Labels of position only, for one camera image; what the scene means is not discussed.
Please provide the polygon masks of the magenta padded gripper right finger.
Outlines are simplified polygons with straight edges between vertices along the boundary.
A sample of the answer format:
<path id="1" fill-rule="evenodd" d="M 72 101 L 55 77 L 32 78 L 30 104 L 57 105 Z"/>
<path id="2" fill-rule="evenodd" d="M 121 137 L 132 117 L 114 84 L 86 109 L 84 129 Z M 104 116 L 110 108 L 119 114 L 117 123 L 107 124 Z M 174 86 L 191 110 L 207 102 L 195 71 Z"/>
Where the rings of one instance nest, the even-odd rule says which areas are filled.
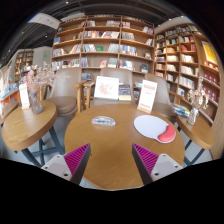
<path id="1" fill-rule="evenodd" d="M 165 153 L 158 155 L 135 143 L 132 144 L 132 155 L 143 185 L 148 185 L 182 169 L 182 166 L 169 155 Z"/>

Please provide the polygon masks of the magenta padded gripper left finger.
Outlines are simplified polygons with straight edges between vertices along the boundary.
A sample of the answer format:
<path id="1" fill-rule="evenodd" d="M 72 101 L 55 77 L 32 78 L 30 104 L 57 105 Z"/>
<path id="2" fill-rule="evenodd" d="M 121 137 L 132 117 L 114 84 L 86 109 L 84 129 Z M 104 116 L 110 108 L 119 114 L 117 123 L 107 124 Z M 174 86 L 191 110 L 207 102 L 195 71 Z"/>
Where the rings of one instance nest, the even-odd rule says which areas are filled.
<path id="1" fill-rule="evenodd" d="M 79 185 L 90 155 L 90 144 L 85 144 L 64 156 L 54 156 L 42 169 Z"/>

